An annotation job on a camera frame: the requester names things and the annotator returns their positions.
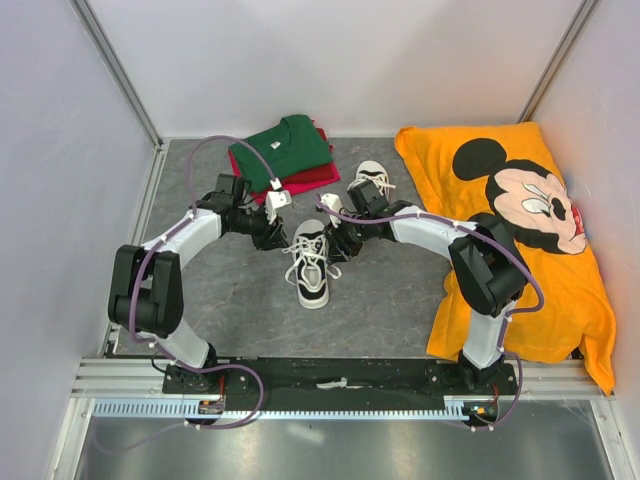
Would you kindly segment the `white shoelace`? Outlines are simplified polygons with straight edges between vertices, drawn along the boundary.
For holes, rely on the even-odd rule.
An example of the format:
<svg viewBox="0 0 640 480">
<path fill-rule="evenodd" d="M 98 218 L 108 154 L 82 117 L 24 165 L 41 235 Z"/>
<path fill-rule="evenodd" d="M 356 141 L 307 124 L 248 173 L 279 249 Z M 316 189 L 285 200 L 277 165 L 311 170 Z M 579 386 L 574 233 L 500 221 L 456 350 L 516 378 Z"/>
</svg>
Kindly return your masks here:
<svg viewBox="0 0 640 480">
<path fill-rule="evenodd" d="M 338 280 L 342 277 L 342 271 L 329 264 L 328 244 L 323 234 L 313 238 L 298 235 L 291 246 L 282 249 L 282 253 L 290 254 L 293 259 L 284 274 L 285 281 L 291 285 L 317 292 L 327 283 L 327 278 Z"/>
</svg>

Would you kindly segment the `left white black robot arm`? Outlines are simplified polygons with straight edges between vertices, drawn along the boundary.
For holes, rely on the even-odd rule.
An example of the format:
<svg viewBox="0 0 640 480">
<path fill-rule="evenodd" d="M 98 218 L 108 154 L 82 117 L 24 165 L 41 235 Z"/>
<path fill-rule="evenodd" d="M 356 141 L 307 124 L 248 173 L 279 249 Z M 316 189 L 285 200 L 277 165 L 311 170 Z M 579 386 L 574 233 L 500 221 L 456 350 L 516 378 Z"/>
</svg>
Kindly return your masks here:
<svg viewBox="0 0 640 480">
<path fill-rule="evenodd" d="M 197 200 L 170 229 L 142 245 L 123 245 L 115 254 L 107 314 L 133 342 L 147 343 L 185 370 L 185 382 L 208 393 L 219 382 L 218 358 L 210 342 L 184 318 L 182 271 L 207 246 L 227 233 L 247 235 L 259 251 L 288 245 L 278 210 L 291 203 L 282 188 L 267 193 L 257 209 L 245 203 L 248 183 L 230 174 Z"/>
</svg>

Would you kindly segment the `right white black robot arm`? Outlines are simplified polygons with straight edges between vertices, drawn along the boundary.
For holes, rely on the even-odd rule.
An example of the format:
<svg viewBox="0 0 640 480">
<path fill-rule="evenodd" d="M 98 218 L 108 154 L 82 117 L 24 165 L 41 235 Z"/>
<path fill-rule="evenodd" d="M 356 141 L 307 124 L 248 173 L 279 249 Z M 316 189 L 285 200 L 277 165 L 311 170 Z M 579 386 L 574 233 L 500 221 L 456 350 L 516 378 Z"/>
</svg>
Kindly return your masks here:
<svg viewBox="0 0 640 480">
<path fill-rule="evenodd" d="M 352 214 L 341 211 L 337 195 L 318 198 L 318 208 L 329 215 L 324 228 L 329 260 L 347 262 L 374 238 L 421 247 L 449 260 L 470 308 L 469 331 L 457 356 L 458 381 L 469 393 L 483 392 L 504 362 L 507 316 L 530 276 L 504 224 L 490 214 L 458 222 L 405 200 L 391 203 L 370 180 L 351 187 L 348 195 Z"/>
</svg>

